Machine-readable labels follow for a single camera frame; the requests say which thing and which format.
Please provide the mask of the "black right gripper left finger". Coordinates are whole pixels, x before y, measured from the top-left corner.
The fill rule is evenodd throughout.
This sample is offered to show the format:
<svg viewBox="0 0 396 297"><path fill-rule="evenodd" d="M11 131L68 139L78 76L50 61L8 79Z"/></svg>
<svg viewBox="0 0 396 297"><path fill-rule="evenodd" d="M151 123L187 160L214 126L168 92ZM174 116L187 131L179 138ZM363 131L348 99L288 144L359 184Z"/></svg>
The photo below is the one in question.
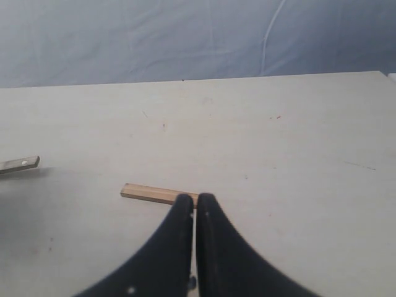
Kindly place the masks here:
<svg viewBox="0 0 396 297"><path fill-rule="evenodd" d="M149 240L113 273L79 296L187 296L194 203L180 194Z"/></svg>

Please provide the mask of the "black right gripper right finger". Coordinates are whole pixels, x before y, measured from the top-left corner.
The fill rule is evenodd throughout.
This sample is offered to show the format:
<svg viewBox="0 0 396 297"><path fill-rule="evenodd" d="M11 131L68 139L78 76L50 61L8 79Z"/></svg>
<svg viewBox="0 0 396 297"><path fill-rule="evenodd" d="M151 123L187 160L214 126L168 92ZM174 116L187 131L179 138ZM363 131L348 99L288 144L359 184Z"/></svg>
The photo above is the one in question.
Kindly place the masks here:
<svg viewBox="0 0 396 297"><path fill-rule="evenodd" d="M214 195L197 200L201 296L315 296L263 259L231 224Z"/></svg>

